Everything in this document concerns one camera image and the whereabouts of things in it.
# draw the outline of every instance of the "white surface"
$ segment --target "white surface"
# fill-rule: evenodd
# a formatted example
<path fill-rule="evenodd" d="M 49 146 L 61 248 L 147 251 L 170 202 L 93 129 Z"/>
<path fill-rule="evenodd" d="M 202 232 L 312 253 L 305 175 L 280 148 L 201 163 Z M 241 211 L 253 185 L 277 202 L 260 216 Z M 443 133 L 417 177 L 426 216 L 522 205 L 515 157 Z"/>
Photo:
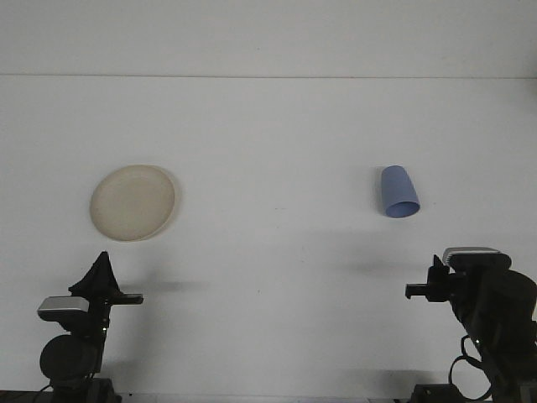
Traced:
<path fill-rule="evenodd" d="M 0 73 L 535 77 L 534 0 L 3 0 Z"/>
<path fill-rule="evenodd" d="M 130 392 L 408 396 L 445 381 L 462 335 L 448 305 L 404 299 L 433 253 L 490 246 L 537 278 L 536 81 L 2 77 L 0 94 L 2 388 L 44 385 L 61 330 L 35 310 L 103 249 L 146 297 L 108 333 L 104 373 Z M 91 193 L 137 163 L 176 176 L 178 216 L 113 242 Z M 391 164 L 413 217 L 379 212 Z"/>

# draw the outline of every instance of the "cup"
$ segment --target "cup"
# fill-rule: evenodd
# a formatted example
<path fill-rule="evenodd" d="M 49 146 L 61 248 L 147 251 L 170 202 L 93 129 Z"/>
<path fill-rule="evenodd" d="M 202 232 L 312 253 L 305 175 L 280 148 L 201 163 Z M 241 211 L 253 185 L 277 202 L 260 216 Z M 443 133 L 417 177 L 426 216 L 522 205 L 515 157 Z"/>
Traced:
<path fill-rule="evenodd" d="M 414 185 L 402 166 L 392 165 L 384 168 L 381 189 L 383 208 L 388 217 L 408 217 L 420 209 Z"/>

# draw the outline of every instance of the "white table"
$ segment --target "white table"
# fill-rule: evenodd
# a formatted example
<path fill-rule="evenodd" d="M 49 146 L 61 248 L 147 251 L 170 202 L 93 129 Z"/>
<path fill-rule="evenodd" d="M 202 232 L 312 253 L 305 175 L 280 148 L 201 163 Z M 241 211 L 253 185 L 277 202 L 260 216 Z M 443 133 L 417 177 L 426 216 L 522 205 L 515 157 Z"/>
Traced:
<path fill-rule="evenodd" d="M 62 331 L 35 310 L 103 249 L 146 297 L 112 310 L 103 374 L 119 391 L 384 397 L 445 381 L 462 327 L 404 286 L 457 245 L 537 278 L 536 88 L 0 77 L 1 387 L 44 385 L 39 353 Z M 180 209 L 155 238 L 113 242 L 89 199 L 138 163 L 175 176 Z M 414 180 L 413 217 L 379 211 L 391 164 Z"/>

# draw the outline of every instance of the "upside-down cup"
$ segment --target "upside-down cup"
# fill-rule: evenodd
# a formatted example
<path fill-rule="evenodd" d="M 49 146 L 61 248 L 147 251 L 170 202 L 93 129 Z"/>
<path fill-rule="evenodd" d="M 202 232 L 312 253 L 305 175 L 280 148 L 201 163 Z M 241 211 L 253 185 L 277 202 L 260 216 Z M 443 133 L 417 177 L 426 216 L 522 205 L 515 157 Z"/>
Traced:
<path fill-rule="evenodd" d="M 419 211 L 418 195 L 402 166 L 392 165 L 383 170 L 381 189 L 383 209 L 388 217 L 408 217 Z"/>

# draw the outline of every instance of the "plate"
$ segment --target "plate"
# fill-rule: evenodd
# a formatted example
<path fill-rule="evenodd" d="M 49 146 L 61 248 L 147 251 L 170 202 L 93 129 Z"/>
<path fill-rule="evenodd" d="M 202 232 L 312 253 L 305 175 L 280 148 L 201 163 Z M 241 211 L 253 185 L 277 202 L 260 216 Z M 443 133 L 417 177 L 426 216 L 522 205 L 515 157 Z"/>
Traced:
<path fill-rule="evenodd" d="M 117 241 L 155 235 L 174 210 L 172 180 L 158 167 L 130 165 L 112 172 L 95 189 L 90 214 L 95 227 Z"/>

